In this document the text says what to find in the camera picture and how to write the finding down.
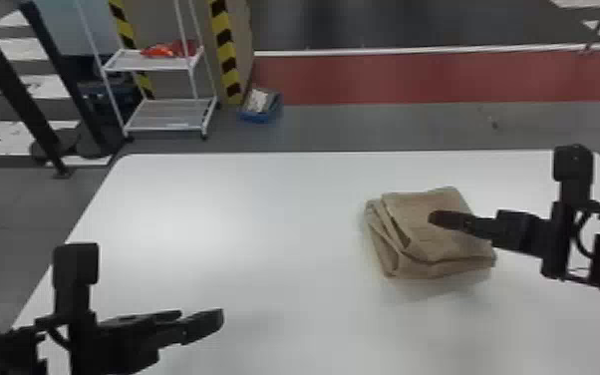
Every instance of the shelf rack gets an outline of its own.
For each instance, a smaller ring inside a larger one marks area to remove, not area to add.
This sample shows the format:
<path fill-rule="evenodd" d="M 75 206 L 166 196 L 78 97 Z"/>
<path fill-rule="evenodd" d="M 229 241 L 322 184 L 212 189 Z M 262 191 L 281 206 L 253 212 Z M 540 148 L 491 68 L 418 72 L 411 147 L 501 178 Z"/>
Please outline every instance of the shelf rack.
<path fill-rule="evenodd" d="M 91 32 L 91 28 L 89 27 L 89 23 L 84 14 L 84 9 L 81 3 L 83 0 L 74 1 L 94 56 L 100 56 L 93 38 L 93 33 Z M 117 38 L 117 40 L 119 40 L 120 49 L 110 58 L 107 63 L 102 64 L 99 59 L 95 59 L 102 73 L 107 94 L 111 103 L 113 104 L 117 121 L 119 122 L 119 125 L 121 126 L 125 135 L 127 135 L 128 132 L 141 131 L 200 131 L 202 138 L 204 140 L 207 139 L 207 127 L 209 126 L 209 121 L 211 120 L 211 116 L 216 108 L 218 99 L 215 94 L 216 90 L 214 88 L 214 81 L 209 68 L 207 68 L 206 71 L 209 78 L 209 83 L 211 84 L 212 95 L 208 98 L 200 98 L 197 95 L 194 75 L 195 67 L 201 59 L 205 59 L 207 67 L 209 62 L 207 61 L 206 54 L 204 53 L 202 35 L 200 33 L 199 24 L 197 23 L 197 18 L 195 16 L 195 8 L 192 2 L 193 0 L 187 1 L 190 7 L 190 15 L 193 21 L 199 46 L 195 50 L 195 54 L 193 56 L 188 55 L 186 34 L 183 29 L 183 18 L 181 16 L 179 0 L 173 0 L 174 15 L 176 16 L 176 23 L 183 46 L 183 57 L 146 57 L 141 54 L 140 50 L 124 48 L 123 42 Z M 143 99 L 128 121 L 124 123 L 121 110 L 119 109 L 116 97 L 113 94 L 112 87 L 110 86 L 108 73 L 168 71 L 186 71 L 190 80 L 191 99 L 151 99 L 147 96 L 144 90 L 140 90 Z"/>

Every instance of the beige towel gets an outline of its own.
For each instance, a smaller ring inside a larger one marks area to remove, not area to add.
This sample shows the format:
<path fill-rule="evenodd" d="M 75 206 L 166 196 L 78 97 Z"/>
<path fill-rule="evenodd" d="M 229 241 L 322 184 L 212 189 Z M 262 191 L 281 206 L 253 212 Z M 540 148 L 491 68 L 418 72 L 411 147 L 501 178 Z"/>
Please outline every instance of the beige towel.
<path fill-rule="evenodd" d="M 367 202 L 365 221 L 387 276 L 433 278 L 493 267 L 488 241 L 428 223 L 436 209 L 470 213 L 455 187 L 391 192 Z"/>

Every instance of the white wall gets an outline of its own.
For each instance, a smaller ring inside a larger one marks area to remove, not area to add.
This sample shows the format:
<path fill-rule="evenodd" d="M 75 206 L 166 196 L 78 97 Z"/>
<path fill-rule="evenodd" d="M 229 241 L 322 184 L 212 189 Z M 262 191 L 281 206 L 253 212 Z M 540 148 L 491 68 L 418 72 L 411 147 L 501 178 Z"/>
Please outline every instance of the white wall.
<path fill-rule="evenodd" d="M 82 28 L 76 0 L 35 0 L 44 22 L 59 50 L 64 55 L 92 55 Z M 118 48 L 114 21 L 107 0 L 81 1 L 89 26 L 101 54 L 114 53 Z"/>

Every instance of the red object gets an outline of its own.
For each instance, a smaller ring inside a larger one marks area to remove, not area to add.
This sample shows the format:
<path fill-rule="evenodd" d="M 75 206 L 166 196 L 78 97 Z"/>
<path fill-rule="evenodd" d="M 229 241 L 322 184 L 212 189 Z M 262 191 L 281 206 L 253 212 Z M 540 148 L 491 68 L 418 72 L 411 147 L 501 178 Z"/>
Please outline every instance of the red object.
<path fill-rule="evenodd" d="M 286 105 L 600 101 L 600 51 L 257 57 Z"/>
<path fill-rule="evenodd" d="M 186 40 L 186 50 L 188 56 L 194 56 L 197 48 L 194 40 Z M 184 50 L 181 40 L 175 40 L 172 43 L 158 43 L 144 48 L 141 54 L 147 57 L 184 57 Z"/>

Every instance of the yellow striped pole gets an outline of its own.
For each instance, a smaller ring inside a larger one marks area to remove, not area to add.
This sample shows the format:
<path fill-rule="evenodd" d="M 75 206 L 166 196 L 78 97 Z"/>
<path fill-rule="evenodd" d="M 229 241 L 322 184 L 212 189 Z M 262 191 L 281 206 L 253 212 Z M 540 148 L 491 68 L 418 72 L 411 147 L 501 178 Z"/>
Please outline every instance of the yellow striped pole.
<path fill-rule="evenodd" d="M 241 104 L 243 99 L 242 83 L 237 70 L 237 54 L 232 39 L 230 16 L 225 0 L 209 1 L 211 29 L 216 38 L 218 63 L 221 67 L 221 83 L 227 95 L 228 104 Z"/>
<path fill-rule="evenodd" d="M 114 20 L 117 24 L 117 32 L 119 33 L 121 42 L 124 44 L 125 48 L 137 50 L 138 45 L 135 42 L 135 31 L 133 30 L 133 25 L 131 25 L 126 18 L 124 0 L 109 0 L 109 2 L 110 12 L 112 13 L 112 17 L 114 17 Z M 154 98 L 153 86 L 151 85 L 151 80 L 146 72 L 135 72 L 135 81 L 138 83 L 140 89 L 144 91 L 147 98 Z"/>

